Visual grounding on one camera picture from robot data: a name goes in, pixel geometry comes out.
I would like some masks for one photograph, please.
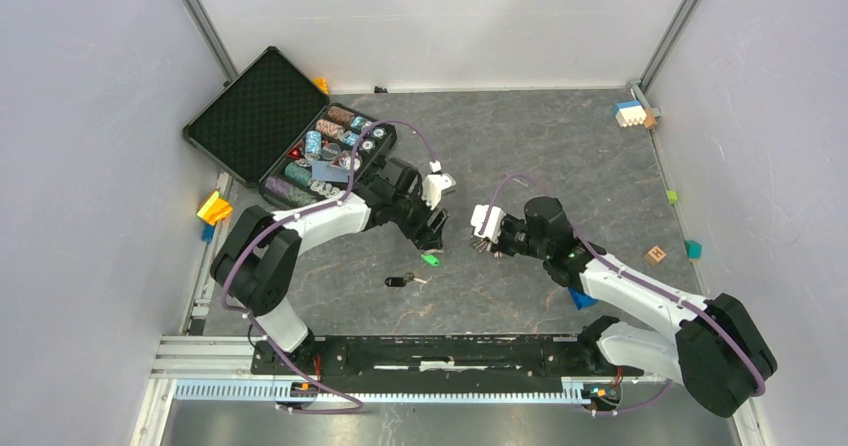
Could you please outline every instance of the white wall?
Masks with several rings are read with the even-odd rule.
[[[335,92],[623,86],[681,0],[202,0],[236,66],[276,45]]]
[[[221,90],[180,0],[0,0],[0,444],[129,442],[216,172]]]
[[[844,444],[848,0],[703,0],[649,92],[707,286],[778,361],[774,444]]]

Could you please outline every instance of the orange block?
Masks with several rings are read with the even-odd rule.
[[[318,89],[324,91],[324,94],[330,94],[330,88],[327,86],[327,80],[324,78],[315,78],[312,80],[315,83],[315,86],[318,86]]]
[[[647,129],[654,129],[657,127],[657,118],[654,116],[654,113],[651,112],[650,109],[646,109],[645,113],[647,117],[645,118],[645,122],[642,123],[645,125]]]
[[[218,191],[213,191],[209,197],[200,205],[197,211],[197,217],[206,221],[206,223],[215,226],[218,221],[226,218],[233,212],[233,207],[226,200],[221,198]]]

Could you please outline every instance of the teal cube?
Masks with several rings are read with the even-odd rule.
[[[686,255],[689,259],[701,259],[701,243],[694,239],[687,239],[683,244],[686,245]]]

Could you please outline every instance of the green key tag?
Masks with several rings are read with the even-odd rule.
[[[439,258],[433,256],[432,254],[422,254],[421,259],[424,260],[425,263],[433,266],[434,268],[439,265]]]

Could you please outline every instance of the marble-patterned floor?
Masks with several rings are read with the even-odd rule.
[[[372,94],[333,98],[381,119],[405,119],[423,128],[444,171],[458,182],[444,199],[450,213],[441,265],[425,264],[397,228],[386,225],[342,237],[302,256],[289,299],[315,334],[568,333],[603,314],[628,318],[606,304],[577,311],[539,261],[495,259],[468,246],[475,204],[485,204],[510,172],[525,171],[547,184],[569,218],[589,239],[655,278],[696,291],[683,237],[666,199],[650,136],[620,128],[612,109],[628,100],[621,90],[502,91]],[[427,152],[398,127],[394,155],[426,170]],[[537,195],[513,182],[499,206],[522,216]],[[255,191],[234,188],[239,211],[265,204]],[[658,245],[657,266],[642,256]],[[387,288],[387,276],[411,271],[426,285]],[[247,323],[223,311],[217,294],[206,335],[243,335]]]

